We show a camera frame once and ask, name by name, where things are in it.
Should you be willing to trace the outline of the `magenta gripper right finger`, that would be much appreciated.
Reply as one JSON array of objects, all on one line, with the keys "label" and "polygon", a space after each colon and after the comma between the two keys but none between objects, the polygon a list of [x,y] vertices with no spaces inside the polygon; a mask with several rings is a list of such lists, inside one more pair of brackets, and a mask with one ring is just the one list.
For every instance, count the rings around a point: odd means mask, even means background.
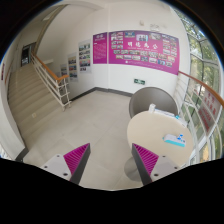
[{"label": "magenta gripper right finger", "polygon": [[157,155],[135,143],[132,144],[132,155],[143,185],[148,185],[179,170],[179,166],[168,156]]}]

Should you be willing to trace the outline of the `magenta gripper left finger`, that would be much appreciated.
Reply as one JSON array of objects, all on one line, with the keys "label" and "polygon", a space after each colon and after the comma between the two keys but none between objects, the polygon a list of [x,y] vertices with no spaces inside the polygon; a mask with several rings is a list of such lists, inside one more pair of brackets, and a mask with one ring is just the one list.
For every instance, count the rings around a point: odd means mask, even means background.
[{"label": "magenta gripper left finger", "polygon": [[80,183],[90,156],[90,144],[84,144],[65,155],[56,154],[41,168],[76,185]]}]

